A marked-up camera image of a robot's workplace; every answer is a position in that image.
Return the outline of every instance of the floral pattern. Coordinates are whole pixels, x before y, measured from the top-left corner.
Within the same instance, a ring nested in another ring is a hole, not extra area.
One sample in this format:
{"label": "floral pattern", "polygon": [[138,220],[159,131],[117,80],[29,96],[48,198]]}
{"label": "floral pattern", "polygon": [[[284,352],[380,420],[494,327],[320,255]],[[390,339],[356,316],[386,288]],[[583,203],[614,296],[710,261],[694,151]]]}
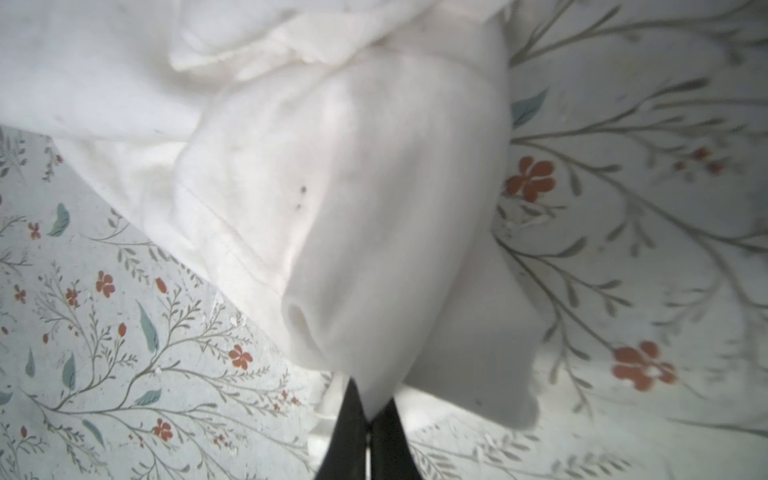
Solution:
{"label": "floral pattern", "polygon": [[[520,1],[494,235],[549,325],[541,418],[413,432],[426,480],[764,476],[764,6],[669,5]],[[0,479],[311,479],[327,374],[68,165],[0,128]]]}
{"label": "floral pattern", "polygon": [[525,201],[534,203],[539,194],[549,192],[554,188],[554,179],[550,177],[554,171],[554,165],[550,161],[534,163],[530,155],[520,159],[518,164],[519,175],[507,180],[507,195],[515,195],[522,190]]}
{"label": "floral pattern", "polygon": [[114,293],[114,285],[112,285],[112,275],[104,275],[104,271],[98,273],[98,280],[96,280],[96,291],[102,292],[104,296],[109,296]]}
{"label": "floral pattern", "polygon": [[243,351],[243,347],[235,345],[235,348],[230,350],[230,358],[232,359],[232,365],[238,369],[248,370],[248,362],[253,361],[253,357],[248,352]]}
{"label": "floral pattern", "polygon": [[672,384],[677,379],[675,368],[670,363],[658,363],[659,347],[654,342],[642,342],[640,349],[625,346],[614,350],[614,359],[619,362],[613,368],[617,379],[629,379],[638,392],[650,390],[654,379]]}

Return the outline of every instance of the blue-green leaf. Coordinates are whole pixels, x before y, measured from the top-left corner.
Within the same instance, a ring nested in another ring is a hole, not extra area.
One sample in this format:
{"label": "blue-green leaf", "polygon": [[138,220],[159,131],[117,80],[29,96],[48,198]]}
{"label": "blue-green leaf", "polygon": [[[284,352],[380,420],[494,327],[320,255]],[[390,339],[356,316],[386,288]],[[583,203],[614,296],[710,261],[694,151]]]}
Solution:
{"label": "blue-green leaf", "polygon": [[53,224],[53,228],[48,232],[51,237],[60,237],[64,230],[69,227],[69,212],[64,207],[64,204],[59,204],[56,208],[56,221]]}
{"label": "blue-green leaf", "polygon": [[154,352],[160,347],[160,342],[157,339],[157,330],[154,329],[152,320],[149,319],[147,312],[144,311],[140,303],[139,310],[141,311],[141,331],[144,332],[144,337],[147,339],[147,348],[150,352]]}
{"label": "blue-green leaf", "polygon": [[528,123],[539,111],[544,99],[547,97],[549,88],[545,88],[541,93],[530,98],[518,100],[512,104],[512,125],[517,128]]}
{"label": "blue-green leaf", "polygon": [[101,443],[101,446],[104,446],[104,438],[101,436],[101,432],[98,431],[96,428],[96,425],[93,423],[90,423],[88,420],[83,420],[83,426],[90,430],[92,434],[94,434],[94,437],[98,440],[99,443]]}
{"label": "blue-green leaf", "polygon": [[162,390],[150,390],[149,392],[143,394],[141,397],[139,397],[136,402],[134,402],[134,405],[139,406],[145,406],[145,405],[152,405],[157,400],[160,399],[160,395],[162,394]]}
{"label": "blue-green leaf", "polygon": [[29,349],[29,357],[27,358],[27,366],[24,368],[27,375],[30,377],[35,376],[35,358],[32,356],[32,349]]}
{"label": "blue-green leaf", "polygon": [[64,364],[64,370],[61,372],[61,381],[65,387],[74,390],[74,353],[69,356],[69,360]]}

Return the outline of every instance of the red flower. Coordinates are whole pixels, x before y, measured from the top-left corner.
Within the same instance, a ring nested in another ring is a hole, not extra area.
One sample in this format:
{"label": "red flower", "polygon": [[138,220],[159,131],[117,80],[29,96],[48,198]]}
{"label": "red flower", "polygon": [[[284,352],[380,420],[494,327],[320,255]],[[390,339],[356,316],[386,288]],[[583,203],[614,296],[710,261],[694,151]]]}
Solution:
{"label": "red flower", "polygon": [[235,349],[230,350],[230,358],[232,359],[232,365],[243,370],[248,370],[248,362],[253,361],[250,353],[244,352],[243,348],[239,345],[235,345]]}
{"label": "red flower", "polygon": [[162,293],[168,293],[168,289],[165,288],[165,282],[160,277],[154,279],[154,282],[157,284],[157,289],[160,290]]}
{"label": "red flower", "polygon": [[707,170],[709,170],[712,175],[720,175],[720,172],[723,171],[723,168],[725,168],[723,162],[717,160],[711,161],[707,164]]}
{"label": "red flower", "polygon": [[73,290],[71,288],[67,288],[67,303],[69,303],[69,306],[73,306],[74,308],[78,308],[80,306],[80,303],[78,303],[78,292],[77,290]]}
{"label": "red flower", "polygon": [[37,240],[38,238],[41,237],[41,234],[40,234],[40,224],[39,223],[37,223],[37,222],[35,222],[35,223],[32,223],[32,222],[27,223],[27,228],[29,229],[29,237],[32,238],[33,240]]}
{"label": "red flower", "polygon": [[522,189],[525,201],[533,203],[539,194],[554,188],[554,178],[549,176],[554,171],[552,162],[540,161],[534,164],[533,157],[523,157],[520,159],[518,169],[520,174],[507,180],[508,195],[516,195]]}
{"label": "red flower", "polygon": [[112,275],[104,275],[101,271],[98,273],[98,280],[96,280],[96,291],[104,292],[104,296],[109,296],[114,293],[114,285],[112,285]]}
{"label": "red flower", "polygon": [[163,439],[163,442],[167,442],[174,437],[174,434],[170,431],[170,425],[168,422],[163,422],[163,419],[157,419],[157,426],[152,431]]}
{"label": "red flower", "polygon": [[710,152],[706,147],[699,147],[691,154],[696,160],[703,160],[710,156]]}
{"label": "red flower", "polygon": [[654,380],[673,384],[677,380],[674,366],[670,363],[659,363],[659,347],[654,342],[645,341],[640,344],[640,351],[629,346],[614,350],[614,359],[619,365],[614,366],[613,373],[617,379],[629,379],[638,392],[647,392],[654,385]]}
{"label": "red flower", "polygon": [[14,295],[16,297],[16,300],[18,300],[21,303],[27,303],[27,290],[20,290],[18,288],[18,285],[13,286],[13,290],[16,291],[16,294]]}

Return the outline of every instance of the black object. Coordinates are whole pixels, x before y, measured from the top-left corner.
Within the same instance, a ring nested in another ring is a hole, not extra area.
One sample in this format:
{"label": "black object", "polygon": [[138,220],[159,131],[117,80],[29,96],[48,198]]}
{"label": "black object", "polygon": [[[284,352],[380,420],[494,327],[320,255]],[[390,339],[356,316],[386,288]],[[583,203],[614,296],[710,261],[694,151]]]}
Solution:
{"label": "black object", "polygon": [[395,400],[368,423],[357,384],[350,380],[315,480],[366,480],[366,447],[371,451],[371,480],[422,480],[408,451]]}

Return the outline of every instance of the wrinkled fabric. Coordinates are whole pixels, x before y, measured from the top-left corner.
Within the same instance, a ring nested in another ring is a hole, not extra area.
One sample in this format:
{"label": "wrinkled fabric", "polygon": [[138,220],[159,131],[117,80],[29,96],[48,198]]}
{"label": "wrinkled fabric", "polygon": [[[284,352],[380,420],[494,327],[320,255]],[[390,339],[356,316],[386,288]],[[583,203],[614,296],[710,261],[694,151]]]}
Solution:
{"label": "wrinkled fabric", "polygon": [[355,378],[368,417],[405,381],[530,425],[543,326],[488,232],[494,2],[280,3],[4,2],[0,122],[54,136],[291,360]]}

